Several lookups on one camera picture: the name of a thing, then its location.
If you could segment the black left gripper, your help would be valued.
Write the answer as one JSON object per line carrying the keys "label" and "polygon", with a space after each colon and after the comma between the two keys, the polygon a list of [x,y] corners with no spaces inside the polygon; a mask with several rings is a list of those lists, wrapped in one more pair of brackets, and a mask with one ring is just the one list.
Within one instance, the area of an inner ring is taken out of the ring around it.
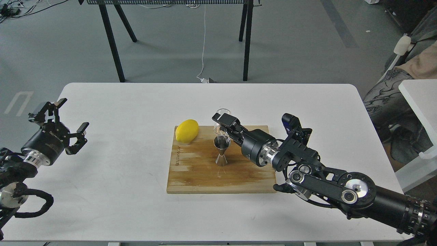
{"label": "black left gripper", "polygon": [[[87,139],[86,128],[89,122],[83,122],[75,133],[68,132],[67,135],[57,135],[57,131],[53,129],[44,129],[44,126],[53,125],[55,129],[61,128],[59,118],[59,108],[64,105],[67,98],[61,98],[59,101],[41,104],[41,109],[36,109],[33,113],[28,114],[28,121],[36,123],[41,129],[21,148],[22,154],[25,156],[24,161],[36,167],[50,166],[57,160],[61,153],[65,150],[67,155],[76,154],[86,143]],[[48,116],[54,116],[46,122],[46,112]],[[76,142],[70,145],[70,139],[75,138]]]}

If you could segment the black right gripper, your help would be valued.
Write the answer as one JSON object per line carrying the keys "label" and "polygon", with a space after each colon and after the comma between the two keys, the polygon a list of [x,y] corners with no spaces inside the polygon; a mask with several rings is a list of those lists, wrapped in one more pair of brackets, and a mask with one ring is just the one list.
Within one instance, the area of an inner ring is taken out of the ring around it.
{"label": "black right gripper", "polygon": [[277,139],[260,129],[241,129],[239,120],[232,115],[215,113],[212,120],[217,123],[214,132],[225,132],[241,147],[242,155],[259,167],[271,164],[273,156],[279,151]]}

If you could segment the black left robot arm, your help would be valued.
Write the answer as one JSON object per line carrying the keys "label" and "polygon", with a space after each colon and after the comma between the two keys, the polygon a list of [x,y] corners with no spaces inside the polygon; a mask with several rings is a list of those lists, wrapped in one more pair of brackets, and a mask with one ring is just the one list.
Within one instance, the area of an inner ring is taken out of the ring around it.
{"label": "black left robot arm", "polygon": [[[28,188],[24,180],[34,178],[40,166],[53,165],[63,151],[74,155],[87,143],[85,130],[89,122],[82,123],[72,133],[60,121],[59,109],[66,101],[66,98],[62,98],[56,102],[42,103],[41,109],[29,114],[28,120],[39,125],[39,130],[20,152],[1,149],[1,227],[12,217],[35,218],[47,212],[53,205],[53,196],[42,190]],[[31,195],[44,199],[45,203],[36,212],[19,212],[20,206]]]}

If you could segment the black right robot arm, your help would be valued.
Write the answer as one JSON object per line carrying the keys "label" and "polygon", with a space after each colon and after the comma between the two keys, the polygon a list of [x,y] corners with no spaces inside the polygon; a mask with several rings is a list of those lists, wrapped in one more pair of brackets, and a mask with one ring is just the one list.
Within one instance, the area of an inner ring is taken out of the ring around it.
{"label": "black right robot arm", "polygon": [[284,174],[285,183],[275,184],[274,190],[294,193],[319,207],[339,209],[348,219],[370,218],[400,234],[413,235],[399,245],[436,245],[436,203],[379,187],[360,172],[326,167],[319,153],[307,147],[312,129],[302,128],[298,117],[282,116],[287,137],[281,144],[260,129],[247,130],[232,115],[216,113],[212,119],[247,159],[260,167],[270,164]]}

